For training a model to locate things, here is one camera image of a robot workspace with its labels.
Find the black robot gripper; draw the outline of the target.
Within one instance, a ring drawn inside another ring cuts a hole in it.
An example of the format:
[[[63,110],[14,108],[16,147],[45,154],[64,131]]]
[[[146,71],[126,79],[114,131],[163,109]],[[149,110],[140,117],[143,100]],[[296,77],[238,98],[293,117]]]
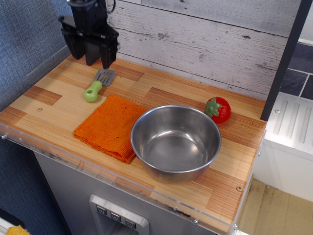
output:
[[[68,1],[72,15],[58,18],[65,42],[75,59],[86,53],[84,42],[100,45],[102,67],[108,69],[116,60],[118,33],[109,26],[108,15],[115,9],[107,9],[105,1]]]

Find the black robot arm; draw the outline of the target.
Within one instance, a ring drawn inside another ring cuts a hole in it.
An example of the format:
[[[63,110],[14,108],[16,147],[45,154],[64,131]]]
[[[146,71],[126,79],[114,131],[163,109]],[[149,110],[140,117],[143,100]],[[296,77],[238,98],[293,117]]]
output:
[[[106,2],[104,0],[68,0],[71,16],[60,16],[62,34],[72,56],[85,56],[91,66],[98,59],[107,69],[116,60],[118,32],[109,26]]]

